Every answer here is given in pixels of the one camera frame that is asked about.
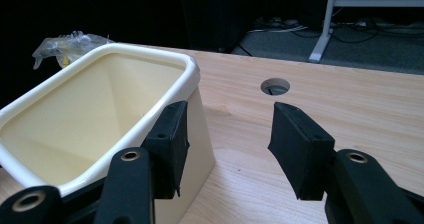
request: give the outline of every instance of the white bin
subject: white bin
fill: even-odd
[[[54,185],[65,196],[104,177],[112,156],[140,146],[166,105],[187,100],[181,197],[156,201],[157,222],[177,223],[214,166],[199,80],[190,56],[101,46],[0,110],[0,164],[24,187]]]

